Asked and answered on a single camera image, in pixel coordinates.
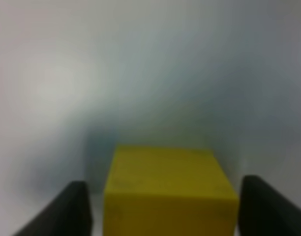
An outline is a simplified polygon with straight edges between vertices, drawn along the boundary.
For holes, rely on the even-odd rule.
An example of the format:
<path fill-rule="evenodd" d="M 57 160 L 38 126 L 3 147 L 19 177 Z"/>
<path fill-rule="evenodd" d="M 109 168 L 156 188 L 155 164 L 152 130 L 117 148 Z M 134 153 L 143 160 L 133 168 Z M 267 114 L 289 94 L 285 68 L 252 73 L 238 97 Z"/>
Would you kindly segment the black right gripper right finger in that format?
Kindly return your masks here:
<path fill-rule="evenodd" d="M 238 229 L 241 236 L 301 236 L 301 209 L 260 177 L 245 176 Z"/>

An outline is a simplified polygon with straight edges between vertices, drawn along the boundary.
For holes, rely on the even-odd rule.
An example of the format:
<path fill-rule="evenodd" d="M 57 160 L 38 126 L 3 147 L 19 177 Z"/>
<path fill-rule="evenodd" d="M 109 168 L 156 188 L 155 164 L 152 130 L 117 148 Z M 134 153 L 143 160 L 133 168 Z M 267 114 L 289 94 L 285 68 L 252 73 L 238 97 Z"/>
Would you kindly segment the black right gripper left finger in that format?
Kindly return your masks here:
<path fill-rule="evenodd" d="M 86 182 L 72 181 L 16 236 L 90 236 L 93 218 Z"/>

